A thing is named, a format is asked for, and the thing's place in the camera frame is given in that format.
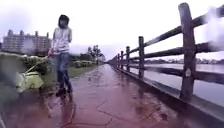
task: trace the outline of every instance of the railing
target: railing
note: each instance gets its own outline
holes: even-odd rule
[[[126,53],[121,51],[120,54],[115,56],[113,59],[108,61],[109,64],[114,65],[120,70],[124,70],[126,66],[126,72],[130,72],[130,68],[138,69],[138,78],[144,78],[144,71],[155,71],[169,75],[176,75],[182,77],[182,87],[180,92],[180,99],[185,101],[190,101],[193,94],[194,80],[203,80],[207,82],[214,82],[219,84],[224,84],[224,74],[220,73],[210,73],[204,71],[196,71],[196,59],[197,53],[207,53],[207,52],[217,52],[224,51],[224,48],[211,49],[209,47],[209,42],[195,44],[194,39],[194,28],[203,25],[203,16],[197,17],[192,20],[190,9],[187,3],[182,3],[178,6],[180,13],[181,26],[178,26],[150,41],[144,43],[144,38],[139,37],[139,47],[130,50],[130,47],[126,47]],[[220,12],[220,17],[224,16],[224,5],[218,8]],[[144,48],[152,44],[158,43],[162,40],[175,36],[177,34],[183,34],[183,47],[178,47],[174,49],[169,49],[165,51],[155,52],[155,53],[145,53]],[[130,57],[131,53],[139,52],[139,56]],[[184,67],[183,70],[173,69],[173,68],[162,68],[145,66],[145,59],[154,57],[164,57],[172,55],[184,55]],[[137,62],[138,66],[130,65],[130,62]]]

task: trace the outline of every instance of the shoe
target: shoe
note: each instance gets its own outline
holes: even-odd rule
[[[68,89],[68,90],[67,90],[67,93],[72,93],[72,92],[73,92],[72,89]]]
[[[66,90],[65,90],[65,89],[60,89],[60,90],[58,90],[58,92],[56,93],[56,97],[59,97],[59,96],[64,95],[64,94],[66,94]]]

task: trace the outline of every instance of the brick walkway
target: brick walkway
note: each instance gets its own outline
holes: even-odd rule
[[[26,105],[7,120],[7,128],[181,128],[175,112],[108,65],[72,84],[73,95]]]

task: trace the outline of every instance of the woman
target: woman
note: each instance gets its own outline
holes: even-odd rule
[[[56,96],[72,93],[72,86],[68,76],[69,63],[69,43],[72,41],[72,30],[68,27],[69,18],[61,15],[58,21],[58,27],[54,30],[52,46],[49,50],[49,56],[56,59],[57,80],[59,82],[59,90]]]

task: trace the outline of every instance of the white top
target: white top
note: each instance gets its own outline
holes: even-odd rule
[[[69,52],[69,43],[72,41],[72,30],[56,28],[54,30],[52,49],[54,54]]]

